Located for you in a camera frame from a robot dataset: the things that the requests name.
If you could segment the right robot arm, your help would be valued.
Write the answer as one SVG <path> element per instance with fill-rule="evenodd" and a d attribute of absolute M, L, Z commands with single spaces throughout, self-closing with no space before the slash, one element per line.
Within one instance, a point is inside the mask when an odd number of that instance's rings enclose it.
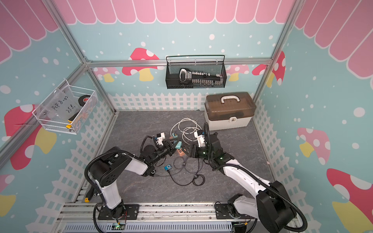
<path fill-rule="evenodd" d="M 270 233 L 283 229 L 300 233 L 308 228 L 305 214 L 290 200 L 280 182 L 270 182 L 246 169 L 223 150 L 217 133 L 202 133 L 197 141 L 182 146 L 182 151 L 189 157 L 207 160 L 214 171 L 233 179 L 251 194 L 251 198 L 237 194 L 229 200 L 231 215 L 254 217 Z"/>

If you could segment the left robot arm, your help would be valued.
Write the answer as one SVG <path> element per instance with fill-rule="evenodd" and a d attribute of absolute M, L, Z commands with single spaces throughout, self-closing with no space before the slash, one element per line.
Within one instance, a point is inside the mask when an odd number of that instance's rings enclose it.
<path fill-rule="evenodd" d="M 119 147 L 113 147 L 91 160 L 85 168 L 84 176 L 101 196 L 104 207 L 110 210 L 112 215 L 123 215 L 125 207 L 118 190 L 118 177 L 124 171 L 144 177 L 155 175 L 155 164 L 168 155 L 172 156 L 178 143 L 180 140 L 167 139 L 161 144 L 142 144 L 139 157 Z"/>

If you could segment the blue mp3 player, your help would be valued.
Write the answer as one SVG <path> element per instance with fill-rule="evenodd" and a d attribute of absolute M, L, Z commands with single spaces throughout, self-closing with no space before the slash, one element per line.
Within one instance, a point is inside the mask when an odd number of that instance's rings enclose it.
<path fill-rule="evenodd" d="M 168 170 L 170 170 L 171 168 L 172 168 L 171 165 L 166 165 L 166 166 L 164 167 L 165 171 L 168 171 Z"/>

